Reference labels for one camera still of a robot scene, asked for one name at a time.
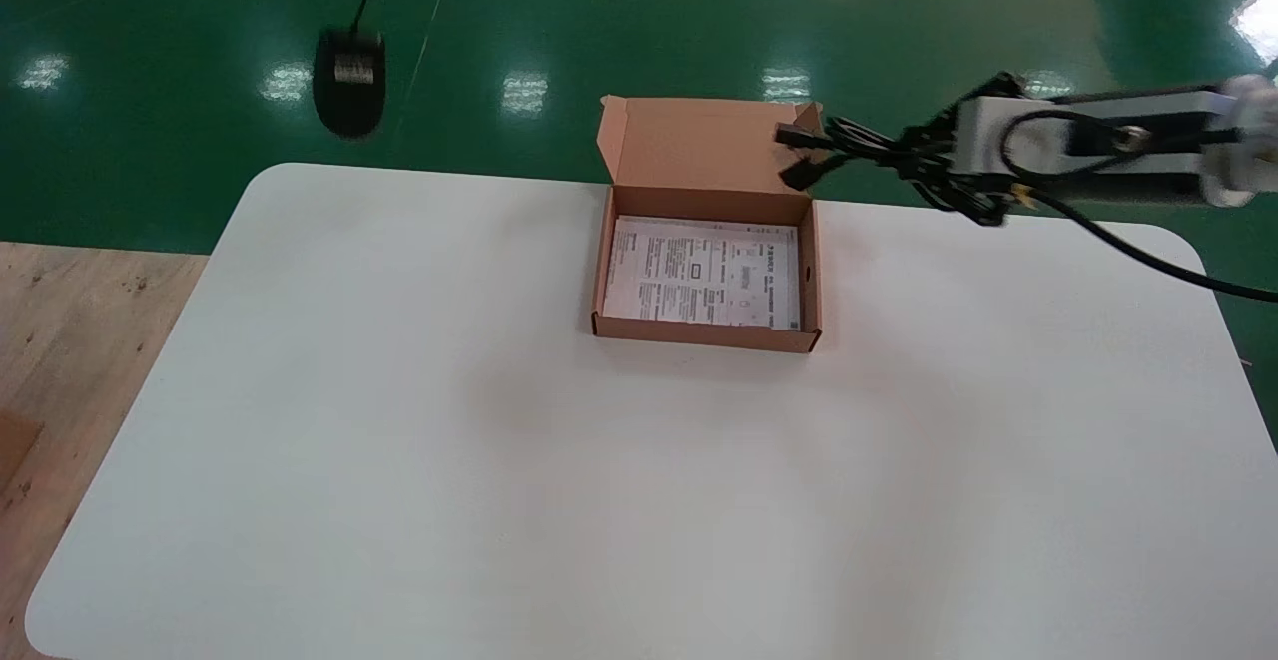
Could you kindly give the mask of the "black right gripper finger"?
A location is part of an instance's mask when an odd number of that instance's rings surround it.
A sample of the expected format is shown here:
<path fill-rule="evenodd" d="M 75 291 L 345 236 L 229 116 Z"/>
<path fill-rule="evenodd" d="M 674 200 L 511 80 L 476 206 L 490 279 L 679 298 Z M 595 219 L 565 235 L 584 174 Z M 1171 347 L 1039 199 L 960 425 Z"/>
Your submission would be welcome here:
<path fill-rule="evenodd" d="M 971 183 L 955 182 L 944 173 L 898 173 L 900 182 L 907 182 L 921 200 L 942 214 L 978 216 L 978 194 Z"/>
<path fill-rule="evenodd" d="M 956 141 L 955 120 L 907 125 L 895 139 L 896 159 L 950 159 Z"/>

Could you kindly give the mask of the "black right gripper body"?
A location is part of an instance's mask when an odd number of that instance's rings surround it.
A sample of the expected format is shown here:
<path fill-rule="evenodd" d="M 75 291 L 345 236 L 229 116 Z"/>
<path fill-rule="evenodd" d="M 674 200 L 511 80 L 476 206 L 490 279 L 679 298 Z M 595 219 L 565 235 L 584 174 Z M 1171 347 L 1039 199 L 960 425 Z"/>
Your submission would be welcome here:
<path fill-rule="evenodd" d="M 982 82 L 970 92 L 964 93 L 953 102 L 944 105 L 941 113 L 935 113 L 928 122 L 956 122 L 956 128 L 958 127 L 958 109 L 961 109 L 964 102 L 967 102 L 976 97 L 996 97 L 996 98 L 1022 98 L 1025 96 L 1025 83 L 1019 75 L 1010 73 L 1008 70 L 999 70 L 993 77 Z M 951 174 L 951 166 L 953 161 L 944 159 L 921 159 L 914 162 L 914 173 L 944 173 Z M 973 188 L 978 194 L 978 216 L 966 216 L 971 223 L 976 223 L 980 226 L 999 226 L 1005 223 L 1005 215 L 1008 214 L 1010 203 L 999 197 L 987 194 L 985 192 L 979 192 Z"/>

